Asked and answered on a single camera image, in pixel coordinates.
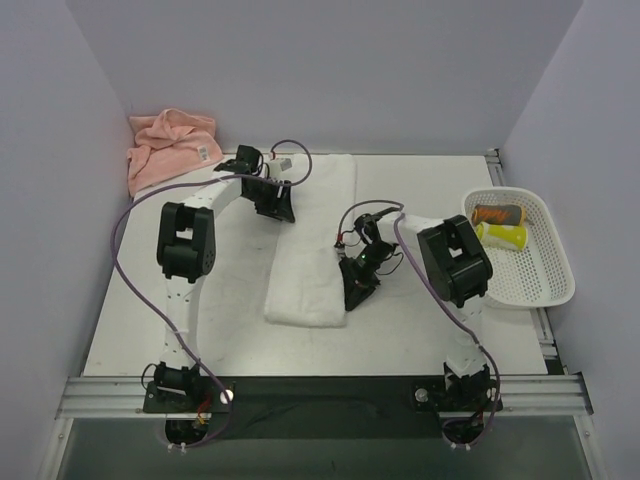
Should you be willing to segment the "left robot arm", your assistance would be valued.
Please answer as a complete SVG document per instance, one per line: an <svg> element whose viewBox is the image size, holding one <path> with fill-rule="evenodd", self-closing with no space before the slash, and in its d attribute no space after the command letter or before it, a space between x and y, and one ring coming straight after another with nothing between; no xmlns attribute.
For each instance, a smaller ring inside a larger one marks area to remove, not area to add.
<svg viewBox="0 0 640 480"><path fill-rule="evenodd" d="M203 412L216 397L214 381L199 364L198 316L206 276L216 260L215 220L239 198L257 214L293 223L291 182L270 176L263 155L241 145L217 165L215 182L182 202L167 202L160 214L156 259L166 280L169 322L163 352L146 387L146 413Z"/></svg>

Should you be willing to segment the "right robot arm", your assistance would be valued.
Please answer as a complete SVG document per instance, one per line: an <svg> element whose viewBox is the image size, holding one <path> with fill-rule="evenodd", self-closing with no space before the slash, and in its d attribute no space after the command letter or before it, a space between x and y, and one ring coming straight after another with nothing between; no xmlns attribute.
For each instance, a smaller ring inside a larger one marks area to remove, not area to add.
<svg viewBox="0 0 640 480"><path fill-rule="evenodd" d="M493 267L471 224L462 215L430 219L387 208L359 216L350 232L364 245L356 256L345 253L340 228L334 249L343 279L345 309L354 310L380 285L378 269L394 255L408 258L419 250L420 279L444 314L453 323L445 347L444 373L424 389L436 410L486 411L496 380L482 350L480 330L484 297Z"/></svg>

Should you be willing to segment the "white towel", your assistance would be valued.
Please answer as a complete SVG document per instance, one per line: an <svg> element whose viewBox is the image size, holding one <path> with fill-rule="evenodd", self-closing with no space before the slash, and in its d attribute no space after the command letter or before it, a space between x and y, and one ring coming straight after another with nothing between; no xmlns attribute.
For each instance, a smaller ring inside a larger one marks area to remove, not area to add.
<svg viewBox="0 0 640 480"><path fill-rule="evenodd" d="M355 204L357 167L350 155L319 155L311 169L291 189L295 222L280 227L264 316L276 325L342 328L344 287L334 244L340 219Z"/></svg>

